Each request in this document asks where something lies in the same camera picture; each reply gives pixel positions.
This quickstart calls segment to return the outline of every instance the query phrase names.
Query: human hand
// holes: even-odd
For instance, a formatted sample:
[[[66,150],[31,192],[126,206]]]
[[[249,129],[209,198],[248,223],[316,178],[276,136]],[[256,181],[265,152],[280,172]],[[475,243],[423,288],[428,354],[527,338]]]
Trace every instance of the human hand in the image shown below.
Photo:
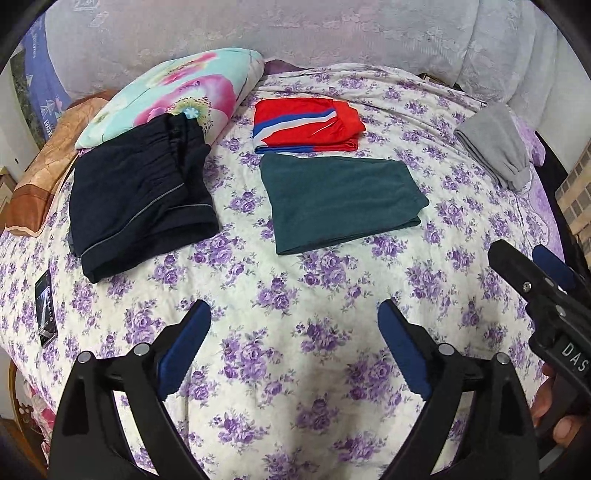
[[[540,424],[541,418],[549,411],[552,405],[552,385],[554,385],[556,373],[548,364],[542,366],[542,373],[549,378],[538,389],[535,394],[534,404],[531,406],[531,417],[534,421],[534,427]],[[561,419],[552,432],[552,437],[557,445],[568,447],[577,435],[584,420],[584,417],[576,415],[567,415]]]

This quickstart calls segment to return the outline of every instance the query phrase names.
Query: floral pillowcase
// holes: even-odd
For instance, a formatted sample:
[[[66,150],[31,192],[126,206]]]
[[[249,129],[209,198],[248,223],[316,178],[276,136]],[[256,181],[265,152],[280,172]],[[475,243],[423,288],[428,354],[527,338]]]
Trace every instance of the floral pillowcase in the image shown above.
[[[88,124],[76,148],[92,148],[163,113],[196,118],[212,144],[261,78],[262,56],[222,48],[150,69],[121,90]]]

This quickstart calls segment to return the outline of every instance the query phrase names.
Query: black shorts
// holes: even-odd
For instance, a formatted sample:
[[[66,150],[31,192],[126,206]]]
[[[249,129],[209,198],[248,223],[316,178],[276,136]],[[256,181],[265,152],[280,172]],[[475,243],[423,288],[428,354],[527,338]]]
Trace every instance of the black shorts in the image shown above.
[[[92,283],[219,232],[209,151],[196,119],[165,113],[78,159],[70,228]]]

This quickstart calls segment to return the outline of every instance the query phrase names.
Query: bed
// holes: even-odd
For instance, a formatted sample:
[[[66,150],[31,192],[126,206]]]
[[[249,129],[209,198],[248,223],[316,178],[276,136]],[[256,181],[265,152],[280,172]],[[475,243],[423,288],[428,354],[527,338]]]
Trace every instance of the bed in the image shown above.
[[[359,111],[366,132],[345,155],[406,163],[430,201],[420,226],[275,254],[252,145],[254,105],[315,95]],[[543,244],[561,257],[560,238],[533,167],[526,193],[496,189],[455,140],[455,125],[484,105],[388,67],[341,63],[264,77],[205,166],[221,233],[93,285],[67,246],[68,178],[37,239],[0,237],[0,345],[55,410],[80,351],[126,353],[204,299],[211,331],[166,402],[202,468],[212,478],[377,478],[423,404],[379,334],[381,301],[393,299],[410,322],[460,351],[507,352],[529,400],[542,379],[525,304],[488,267],[486,251],[504,238],[529,256]],[[59,336],[41,349],[33,285],[47,269]],[[126,399],[116,400],[136,462],[150,469]],[[439,467],[453,457],[468,405]]]

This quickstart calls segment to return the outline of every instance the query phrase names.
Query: white lace curtain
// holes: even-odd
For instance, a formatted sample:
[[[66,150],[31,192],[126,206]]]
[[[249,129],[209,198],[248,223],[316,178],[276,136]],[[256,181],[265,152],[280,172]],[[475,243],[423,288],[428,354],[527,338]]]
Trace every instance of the white lace curtain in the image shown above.
[[[198,51],[252,48],[299,66],[360,62],[428,72],[537,126],[557,29],[530,0],[58,0],[56,73],[77,98]]]

